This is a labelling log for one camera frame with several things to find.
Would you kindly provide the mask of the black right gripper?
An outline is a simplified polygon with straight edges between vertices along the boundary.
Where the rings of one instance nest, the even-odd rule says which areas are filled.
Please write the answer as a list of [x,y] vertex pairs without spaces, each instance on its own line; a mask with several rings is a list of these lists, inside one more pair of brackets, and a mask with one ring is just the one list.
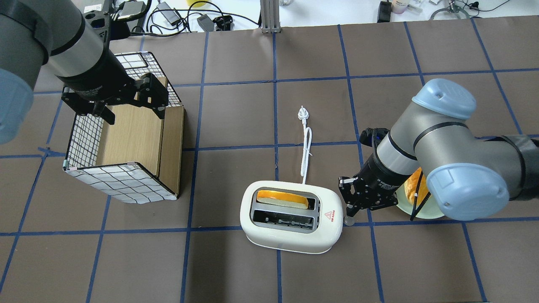
[[355,224],[355,212],[398,205],[395,192],[400,187],[400,174],[389,170],[375,157],[369,157],[360,172],[353,177],[339,176],[338,184],[346,204],[346,226]]

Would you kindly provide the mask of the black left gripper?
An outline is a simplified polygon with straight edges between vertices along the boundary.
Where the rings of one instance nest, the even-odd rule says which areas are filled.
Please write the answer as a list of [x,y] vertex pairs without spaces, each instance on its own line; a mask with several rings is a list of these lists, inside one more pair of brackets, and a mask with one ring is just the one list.
[[135,80],[125,72],[88,72],[61,80],[62,101],[75,114],[100,117],[109,125],[115,124],[115,114],[108,106],[145,107],[163,120],[169,105],[168,79],[152,73]]

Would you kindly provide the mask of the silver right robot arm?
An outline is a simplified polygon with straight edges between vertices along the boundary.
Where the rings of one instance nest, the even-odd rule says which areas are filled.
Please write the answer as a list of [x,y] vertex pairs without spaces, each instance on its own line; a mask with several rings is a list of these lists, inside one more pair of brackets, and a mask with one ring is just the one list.
[[360,143],[372,154],[353,177],[339,177],[346,203],[344,223],[360,210],[398,204],[395,192],[417,170],[439,209],[449,218],[472,221],[504,209],[509,201],[538,197],[538,141],[497,136],[482,141],[466,120],[477,107],[459,84],[433,79],[412,98],[390,128],[367,128]]

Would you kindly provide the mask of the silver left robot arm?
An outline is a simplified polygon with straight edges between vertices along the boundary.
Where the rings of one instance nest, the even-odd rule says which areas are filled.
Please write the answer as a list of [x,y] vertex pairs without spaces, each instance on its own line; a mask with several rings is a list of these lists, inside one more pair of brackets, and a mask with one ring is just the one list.
[[133,105],[164,119],[167,88],[151,73],[129,77],[109,49],[131,35],[127,23],[139,15],[81,12],[70,0],[2,0],[0,8],[1,144],[19,134],[43,65],[70,89],[62,100],[77,115],[113,125],[109,106]]

